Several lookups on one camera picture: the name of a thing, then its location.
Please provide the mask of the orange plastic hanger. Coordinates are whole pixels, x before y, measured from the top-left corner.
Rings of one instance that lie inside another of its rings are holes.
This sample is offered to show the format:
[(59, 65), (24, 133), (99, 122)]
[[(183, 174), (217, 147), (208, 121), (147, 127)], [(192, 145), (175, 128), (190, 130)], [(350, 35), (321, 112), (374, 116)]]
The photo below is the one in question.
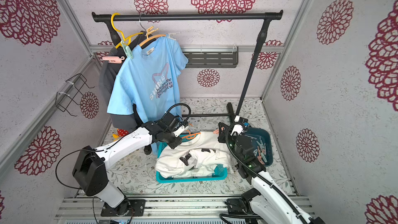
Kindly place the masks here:
[(197, 137), (198, 135), (200, 135), (200, 134), (201, 134), (200, 132), (191, 133), (190, 131), (188, 131), (188, 134), (181, 134), (180, 137), (181, 137), (183, 140), (192, 140), (192, 139), (196, 138), (196, 137)]

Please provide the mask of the white t-shirt black print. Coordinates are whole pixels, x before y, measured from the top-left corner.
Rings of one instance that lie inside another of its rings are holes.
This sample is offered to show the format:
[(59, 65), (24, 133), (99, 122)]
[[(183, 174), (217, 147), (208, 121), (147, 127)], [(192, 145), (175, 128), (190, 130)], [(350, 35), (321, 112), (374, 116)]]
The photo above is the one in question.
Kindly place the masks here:
[(201, 132), (195, 138), (160, 153), (155, 170), (164, 178), (211, 176), (217, 166), (231, 169), (231, 155), (225, 143), (213, 132)]

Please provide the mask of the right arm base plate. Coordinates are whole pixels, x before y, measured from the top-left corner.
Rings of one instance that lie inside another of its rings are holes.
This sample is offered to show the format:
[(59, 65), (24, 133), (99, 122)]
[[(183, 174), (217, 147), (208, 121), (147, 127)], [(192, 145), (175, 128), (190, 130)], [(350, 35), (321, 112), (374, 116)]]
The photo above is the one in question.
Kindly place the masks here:
[(228, 198), (224, 203), (230, 215), (254, 215), (249, 203), (242, 198)]

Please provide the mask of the beige clothespin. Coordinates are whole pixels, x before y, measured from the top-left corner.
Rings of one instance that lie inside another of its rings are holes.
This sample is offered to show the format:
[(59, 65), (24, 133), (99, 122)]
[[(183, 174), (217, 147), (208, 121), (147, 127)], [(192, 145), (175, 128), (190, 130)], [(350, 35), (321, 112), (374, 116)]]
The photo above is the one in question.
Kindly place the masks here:
[(146, 36), (147, 36), (147, 38), (149, 38), (149, 35), (151, 35), (153, 32), (155, 32), (156, 31), (156, 29), (154, 29), (154, 26), (151, 26), (150, 28), (148, 28), (147, 30), (146, 30)]

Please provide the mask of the grey clothespin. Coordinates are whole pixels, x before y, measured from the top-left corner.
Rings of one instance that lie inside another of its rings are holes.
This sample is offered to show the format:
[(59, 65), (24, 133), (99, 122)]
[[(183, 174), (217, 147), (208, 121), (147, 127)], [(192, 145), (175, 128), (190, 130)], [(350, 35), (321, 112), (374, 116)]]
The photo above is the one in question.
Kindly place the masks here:
[(169, 39), (176, 40), (176, 39), (175, 39), (175, 36), (176, 36), (177, 34), (180, 34), (180, 32), (168, 33), (168, 34), (167, 34), (167, 37), (168, 37)]

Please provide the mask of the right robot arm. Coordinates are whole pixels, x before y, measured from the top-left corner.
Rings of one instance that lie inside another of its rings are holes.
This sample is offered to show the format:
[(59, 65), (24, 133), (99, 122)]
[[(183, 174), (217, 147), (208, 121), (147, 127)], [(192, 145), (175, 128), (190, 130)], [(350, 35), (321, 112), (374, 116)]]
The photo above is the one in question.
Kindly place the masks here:
[(225, 143), (237, 161), (239, 175), (249, 182), (252, 189), (243, 193), (228, 214), (228, 218), (245, 220), (262, 219), (267, 224), (322, 224), (320, 217), (312, 217), (300, 208), (273, 180), (266, 166), (273, 163), (270, 134), (248, 124), (219, 123), (218, 141)]

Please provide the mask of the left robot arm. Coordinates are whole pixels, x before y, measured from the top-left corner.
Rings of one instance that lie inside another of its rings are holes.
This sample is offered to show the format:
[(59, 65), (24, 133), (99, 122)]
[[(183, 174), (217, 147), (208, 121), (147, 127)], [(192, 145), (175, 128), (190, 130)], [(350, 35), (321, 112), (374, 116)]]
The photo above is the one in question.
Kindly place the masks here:
[(112, 209), (124, 214), (131, 204), (125, 194), (107, 177), (107, 170), (132, 152), (153, 143), (166, 143), (172, 149), (182, 143), (180, 135), (188, 129), (188, 120), (165, 113), (160, 120), (148, 121), (119, 140), (79, 151), (72, 175), (86, 196), (97, 197)]

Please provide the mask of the wooden hanger metal hook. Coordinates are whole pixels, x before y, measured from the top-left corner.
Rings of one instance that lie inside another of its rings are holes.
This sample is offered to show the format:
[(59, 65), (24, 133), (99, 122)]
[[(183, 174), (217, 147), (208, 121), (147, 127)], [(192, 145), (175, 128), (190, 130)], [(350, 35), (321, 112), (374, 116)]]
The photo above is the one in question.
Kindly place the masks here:
[[(142, 16), (143, 16), (143, 15), (144, 15), (143, 13), (140, 14), (140, 16), (139, 16), (139, 23), (140, 23), (140, 26), (142, 27), (142, 29), (145, 30), (145, 32), (146, 32), (147, 29), (145, 29), (145, 28), (143, 27), (142, 23), (141, 23), (141, 20), (142, 20)], [(149, 38), (147, 38), (147, 36), (146, 36), (146, 39), (143, 40), (143, 41), (140, 43), (140, 47), (141, 47), (141, 48), (145, 48), (145, 47), (147, 46), (147, 44), (150, 43), (152, 40), (155, 40), (155, 39), (160, 38), (160, 37), (167, 37), (166, 34), (158, 34), (158, 35), (153, 35), (153, 34), (154, 34), (154, 32), (153, 32), (151, 35), (149, 35)]]

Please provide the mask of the yellow plastic hanger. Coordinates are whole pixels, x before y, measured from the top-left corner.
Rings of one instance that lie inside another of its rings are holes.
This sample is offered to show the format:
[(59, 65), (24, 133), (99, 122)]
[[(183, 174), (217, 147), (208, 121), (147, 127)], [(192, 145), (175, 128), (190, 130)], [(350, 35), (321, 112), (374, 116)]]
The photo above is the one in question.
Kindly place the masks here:
[(117, 12), (113, 13), (111, 16), (111, 19), (110, 19), (110, 23), (111, 23), (113, 30), (115, 30), (117, 33), (121, 34), (121, 40), (117, 41), (117, 44), (115, 45), (116, 49), (118, 49), (122, 44), (129, 45), (132, 42), (133, 37), (144, 34), (144, 32), (141, 31), (141, 32), (132, 34), (128, 37), (125, 37), (124, 33), (121, 30), (118, 30), (114, 24), (114, 18), (115, 18), (115, 16), (118, 16), (118, 15), (120, 15), (120, 13), (117, 13)]

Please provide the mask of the dark grey t-shirt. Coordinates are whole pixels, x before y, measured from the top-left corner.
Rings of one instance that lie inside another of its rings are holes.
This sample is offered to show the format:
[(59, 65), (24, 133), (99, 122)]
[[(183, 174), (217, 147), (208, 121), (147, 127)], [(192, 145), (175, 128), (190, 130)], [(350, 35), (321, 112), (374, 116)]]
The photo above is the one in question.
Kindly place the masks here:
[[(108, 107), (114, 83), (116, 80), (116, 76), (120, 71), (121, 66), (122, 63), (115, 64), (115, 63), (109, 63), (108, 61), (103, 62), (101, 72), (99, 75), (98, 86), (101, 95), (104, 99), (104, 102), (106, 104), (106, 108)], [(114, 128), (122, 129), (127, 131), (128, 133), (131, 133), (135, 131), (138, 127), (140, 127), (143, 124), (143, 121), (139, 117), (138, 113), (135, 112), (135, 110), (136, 110), (136, 105), (133, 104), (133, 114), (131, 115), (109, 114)]]

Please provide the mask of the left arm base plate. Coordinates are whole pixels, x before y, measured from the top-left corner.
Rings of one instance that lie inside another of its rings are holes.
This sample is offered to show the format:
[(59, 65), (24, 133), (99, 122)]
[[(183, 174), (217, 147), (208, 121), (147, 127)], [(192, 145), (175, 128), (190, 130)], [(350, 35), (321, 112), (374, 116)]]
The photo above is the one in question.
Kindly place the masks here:
[(121, 204), (116, 207), (111, 207), (104, 203), (101, 211), (101, 217), (141, 217), (144, 214), (146, 200), (144, 199), (124, 199)]

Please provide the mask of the mint green clothespin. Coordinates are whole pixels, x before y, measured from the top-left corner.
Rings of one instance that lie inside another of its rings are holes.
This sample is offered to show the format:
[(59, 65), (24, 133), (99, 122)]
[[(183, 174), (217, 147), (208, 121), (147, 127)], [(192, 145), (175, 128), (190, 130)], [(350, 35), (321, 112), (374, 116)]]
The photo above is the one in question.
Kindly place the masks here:
[(123, 48), (123, 51), (124, 51), (126, 57), (132, 59), (133, 58), (133, 54), (132, 54), (132, 50), (130, 48), (130, 43), (129, 42), (126, 43), (125, 41), (122, 41), (121, 42), (121, 46)]

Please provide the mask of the light blue garment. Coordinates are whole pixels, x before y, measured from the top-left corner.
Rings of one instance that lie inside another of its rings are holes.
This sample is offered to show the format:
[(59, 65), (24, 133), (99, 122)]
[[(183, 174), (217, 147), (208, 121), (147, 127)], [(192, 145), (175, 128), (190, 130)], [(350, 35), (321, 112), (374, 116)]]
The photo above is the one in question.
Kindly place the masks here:
[(188, 59), (178, 41), (160, 37), (145, 48), (137, 45), (132, 54), (116, 76), (107, 112), (131, 115), (135, 104), (144, 123), (160, 119), (167, 110), (181, 115), (177, 78)]

